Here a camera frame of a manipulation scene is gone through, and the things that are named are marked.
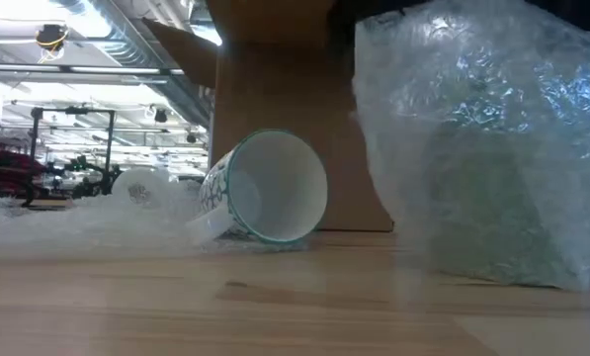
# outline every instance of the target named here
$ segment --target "light wood surface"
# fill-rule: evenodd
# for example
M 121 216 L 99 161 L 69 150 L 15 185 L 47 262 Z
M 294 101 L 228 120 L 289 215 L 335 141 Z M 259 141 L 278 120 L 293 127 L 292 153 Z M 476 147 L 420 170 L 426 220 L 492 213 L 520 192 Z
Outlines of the light wood surface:
M 310 251 L 0 263 L 0 356 L 590 355 L 590 293 L 424 271 L 387 234 Z

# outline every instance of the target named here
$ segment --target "mug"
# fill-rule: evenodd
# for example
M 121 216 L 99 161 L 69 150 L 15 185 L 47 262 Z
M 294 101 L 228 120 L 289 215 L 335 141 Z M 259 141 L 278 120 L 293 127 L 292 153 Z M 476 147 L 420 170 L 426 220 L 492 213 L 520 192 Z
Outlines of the mug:
M 286 131 L 257 131 L 211 169 L 200 190 L 204 214 L 186 228 L 198 243 L 226 232 L 295 242 L 321 221 L 327 186 L 323 164 L 309 144 Z

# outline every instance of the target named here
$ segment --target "ceiling duct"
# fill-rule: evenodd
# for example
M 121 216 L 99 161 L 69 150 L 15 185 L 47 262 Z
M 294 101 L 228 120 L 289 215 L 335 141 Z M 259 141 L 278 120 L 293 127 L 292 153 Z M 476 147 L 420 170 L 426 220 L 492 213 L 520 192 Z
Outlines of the ceiling duct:
M 93 17 L 100 16 L 110 26 L 110 33 L 104 37 L 112 40 L 111 43 L 95 44 L 96 47 L 106 52 L 116 62 L 125 67 L 166 67 L 166 63 L 156 51 L 143 38 L 133 24 L 127 19 L 124 12 L 117 7 L 112 0 L 50 0 L 54 4 L 67 9 L 73 16 Z M 193 124 L 209 128 L 209 106 L 200 99 L 199 86 L 190 83 L 185 78 L 170 77 L 165 85 L 151 86 L 170 102 L 170 105 L 186 120 Z

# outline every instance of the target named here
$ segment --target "mug handle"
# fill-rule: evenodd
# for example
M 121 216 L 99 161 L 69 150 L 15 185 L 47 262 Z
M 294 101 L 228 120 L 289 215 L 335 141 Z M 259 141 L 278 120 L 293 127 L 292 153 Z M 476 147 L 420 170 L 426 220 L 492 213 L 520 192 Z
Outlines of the mug handle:
M 195 244 L 202 244 L 222 236 L 234 224 L 228 205 L 220 204 L 212 211 L 185 223 L 185 228 Z

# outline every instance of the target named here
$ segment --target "white cup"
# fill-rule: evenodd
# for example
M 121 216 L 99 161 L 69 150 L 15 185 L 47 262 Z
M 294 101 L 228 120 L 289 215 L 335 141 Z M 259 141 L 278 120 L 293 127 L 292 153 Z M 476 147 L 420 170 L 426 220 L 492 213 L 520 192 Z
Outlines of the white cup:
M 113 183 L 113 198 L 145 209 L 165 209 L 171 200 L 169 178 L 150 168 L 132 168 Z
M 209 172 L 200 190 L 204 214 L 187 222 L 194 242 L 227 231 L 271 243 L 312 232 L 327 205 L 318 155 L 292 133 L 262 130 L 243 139 Z

